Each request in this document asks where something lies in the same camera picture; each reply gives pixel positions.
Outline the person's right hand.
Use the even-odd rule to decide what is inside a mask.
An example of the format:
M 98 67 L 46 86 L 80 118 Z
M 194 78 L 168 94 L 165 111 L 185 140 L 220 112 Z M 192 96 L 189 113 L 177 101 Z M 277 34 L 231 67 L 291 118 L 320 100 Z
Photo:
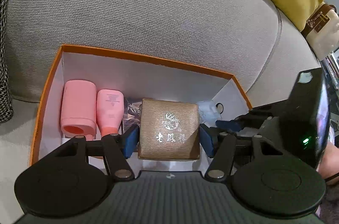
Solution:
M 318 168 L 323 179 L 328 179 L 338 173 L 338 154 L 338 147 L 328 142 Z

